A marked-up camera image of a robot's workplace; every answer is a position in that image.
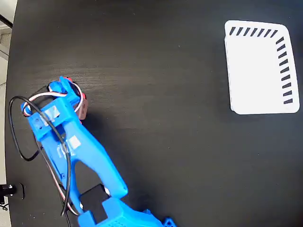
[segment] red and white wire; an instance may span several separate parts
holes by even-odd
[[[42,96],[65,97],[66,94],[62,94],[62,93],[58,93],[58,92],[50,92],[50,91],[49,92],[43,92],[43,93],[39,93],[39,94],[36,94],[34,96],[31,96],[29,98],[29,101],[34,101],[36,98],[42,97]],[[26,112],[26,109],[24,109],[23,115],[26,116],[26,117],[30,116],[30,114],[28,114]]]
[[[79,110],[79,108],[81,107],[82,103],[83,103],[83,93],[81,91],[81,88],[77,84],[75,84],[75,83],[72,83],[72,84],[77,88],[77,90],[80,94],[80,102],[78,103],[77,107],[75,108],[75,112],[77,112]],[[50,90],[49,92],[43,92],[43,93],[36,94],[36,95],[30,97],[29,101],[34,101],[36,98],[39,98],[39,97],[42,97],[42,96],[54,96],[54,97],[65,97],[65,96],[67,96],[67,94],[62,94],[62,93],[59,93],[59,92],[53,92],[50,87],[48,89]],[[26,112],[25,108],[24,108],[23,115],[26,116],[26,117],[30,116],[30,114]]]
[[[56,179],[56,177],[55,177],[55,174],[53,173],[53,170],[52,170],[50,164],[48,163],[48,161],[47,161],[47,159],[46,159],[46,157],[44,156],[43,153],[42,153],[42,156],[43,156],[43,158],[44,158],[44,160],[45,160],[45,162],[46,162],[46,164],[47,164],[47,167],[48,167],[49,171],[51,172],[51,175],[52,175],[52,177],[53,177],[53,181],[55,182],[55,185],[56,185],[56,187],[57,187],[57,189],[58,189],[58,191],[59,191],[59,193],[60,193],[60,195],[61,195],[63,201],[65,201],[65,195],[64,195],[64,193],[63,193],[63,191],[62,191],[62,189],[61,189],[61,187],[60,187],[60,185],[59,185],[59,183],[58,183],[58,181],[57,181],[57,179]],[[75,211],[73,210],[73,208],[71,207],[71,205],[70,205],[69,202],[67,203],[67,207],[68,207],[68,209],[69,209],[74,215],[77,215],[77,216],[78,216],[78,213],[75,212]]]

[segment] white container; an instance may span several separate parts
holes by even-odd
[[[234,112],[278,114],[299,110],[294,55],[284,25],[227,21],[225,48]]]

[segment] black stripe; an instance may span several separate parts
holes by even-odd
[[[253,36],[257,31],[257,28],[254,28],[254,30],[252,31],[251,35],[250,36]]]
[[[242,29],[243,29],[242,27],[239,28],[237,35],[240,35],[240,32],[242,31]]]
[[[287,75],[286,77],[283,77],[283,78],[281,79],[281,81],[287,80],[287,79],[290,79],[290,75]]]
[[[249,30],[250,30],[250,27],[248,27],[248,28],[246,29],[246,31],[244,32],[244,35],[243,35],[243,36],[246,36]]]
[[[278,30],[275,30],[275,31],[273,32],[273,34],[271,35],[270,38],[274,37],[274,35],[275,35],[277,32],[278,32]]]
[[[279,55],[279,58],[283,58],[286,55],[287,55],[287,52],[285,51],[283,54]]]
[[[267,30],[266,34],[264,37],[266,37],[270,33],[271,29]]]
[[[229,33],[229,35],[232,35],[232,33],[234,32],[235,29],[236,29],[236,27],[232,27],[231,32]]]
[[[283,62],[281,62],[281,63],[279,64],[279,66],[284,65],[284,64],[286,64],[286,63],[288,63],[288,59],[286,59],[286,60],[284,60]]]
[[[259,34],[257,35],[257,37],[259,37],[263,32],[264,32],[264,29],[261,29],[261,31],[259,32]]]
[[[281,70],[280,73],[284,73],[284,72],[287,72],[289,71],[289,67],[286,67],[285,69]]]
[[[284,104],[288,104],[288,103],[292,103],[292,102],[293,102],[293,99],[291,98],[291,99],[284,101]]]
[[[292,85],[292,83],[288,83],[288,84],[285,84],[282,86],[282,88],[287,88],[287,87],[290,87]]]
[[[278,41],[276,41],[276,44],[279,44],[282,41],[284,41],[284,37],[282,37],[281,39],[279,39]]]
[[[282,46],[280,46],[278,49],[277,49],[277,51],[280,51],[280,50],[282,50],[282,49],[284,49],[285,48],[285,44],[283,44]]]
[[[290,95],[292,95],[292,94],[293,94],[292,91],[287,91],[287,92],[285,92],[285,93],[283,94],[283,96],[290,96]]]

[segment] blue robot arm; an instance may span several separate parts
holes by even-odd
[[[127,186],[103,146],[81,124],[75,113],[73,107],[80,101],[80,98],[72,89],[71,82],[60,77],[60,81],[52,82],[50,87],[54,91],[66,93],[66,96],[58,97],[44,106],[42,111],[63,136],[71,157],[70,198],[80,214],[79,225],[81,227],[162,227],[163,224],[149,211],[132,210],[120,201],[120,198],[128,193]],[[36,139],[42,143],[53,169],[66,189],[67,162],[62,144],[39,113],[30,115],[28,122]],[[107,215],[107,219],[100,223],[95,223],[90,211],[83,211],[80,201],[81,194],[77,188],[74,172],[75,164],[79,161],[98,174],[111,196],[105,201],[100,201]],[[169,223],[169,227],[175,226],[171,219],[165,223]]]

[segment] black table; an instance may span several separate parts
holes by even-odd
[[[172,216],[180,227],[303,224],[303,111],[240,116],[229,106],[224,23],[284,24],[303,94],[301,0],[24,0],[9,55],[6,104],[60,75],[89,100],[84,125],[104,145],[129,188],[124,201]],[[36,148],[14,107],[23,151]],[[6,118],[13,227],[66,226],[58,193],[38,157],[23,161]],[[81,192],[99,183],[77,166]]]

